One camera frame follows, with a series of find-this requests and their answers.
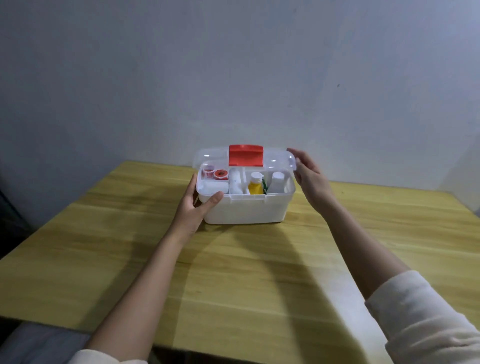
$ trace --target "white sleeve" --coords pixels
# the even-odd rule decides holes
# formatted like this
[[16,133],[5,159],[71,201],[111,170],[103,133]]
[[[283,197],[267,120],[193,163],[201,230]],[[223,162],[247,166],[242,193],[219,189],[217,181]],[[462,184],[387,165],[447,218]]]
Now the white sleeve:
[[[68,364],[119,364],[120,362],[104,352],[83,349],[76,352]],[[125,364],[147,364],[145,360],[127,360]]]
[[480,333],[416,271],[382,284],[365,302],[396,364],[480,363]]

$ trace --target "white bottle cap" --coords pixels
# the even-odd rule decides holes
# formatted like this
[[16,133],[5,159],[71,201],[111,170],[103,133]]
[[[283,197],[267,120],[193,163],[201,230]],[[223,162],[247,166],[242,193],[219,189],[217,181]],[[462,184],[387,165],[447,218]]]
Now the white bottle cap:
[[250,182],[259,184],[259,183],[262,183],[263,178],[264,178],[264,175],[262,175],[260,172],[252,172],[252,177],[250,178]]
[[283,174],[282,172],[274,172],[272,174],[272,181],[273,180],[278,180],[278,181],[283,182],[284,179],[285,179],[285,174]]

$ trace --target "right hand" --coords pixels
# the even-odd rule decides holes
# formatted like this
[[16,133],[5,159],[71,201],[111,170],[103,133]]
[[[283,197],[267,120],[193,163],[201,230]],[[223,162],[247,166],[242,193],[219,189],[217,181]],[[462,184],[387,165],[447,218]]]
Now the right hand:
[[306,152],[293,148],[287,148],[287,150],[295,157],[297,170],[293,173],[307,201],[322,214],[325,208],[335,201],[327,177]]

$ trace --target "forearm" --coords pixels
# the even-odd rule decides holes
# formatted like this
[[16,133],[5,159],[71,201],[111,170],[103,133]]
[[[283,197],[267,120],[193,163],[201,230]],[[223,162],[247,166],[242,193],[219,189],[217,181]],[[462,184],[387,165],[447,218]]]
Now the forearm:
[[325,202],[321,214],[365,299],[390,278],[410,270],[370,236],[336,199]]
[[98,350],[118,359],[147,359],[167,298],[175,262],[183,238],[166,235],[151,258],[112,309],[86,349]]

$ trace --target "table surface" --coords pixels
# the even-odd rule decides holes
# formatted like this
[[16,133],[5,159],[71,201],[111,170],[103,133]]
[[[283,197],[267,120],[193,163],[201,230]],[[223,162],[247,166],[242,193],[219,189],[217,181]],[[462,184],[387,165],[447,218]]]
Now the table surface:
[[[166,231],[192,169],[125,162],[0,261],[0,315],[93,331]],[[332,183],[383,244],[480,326],[480,220],[450,194]],[[270,363],[391,363],[328,227],[295,192],[278,224],[204,225],[155,342]]]

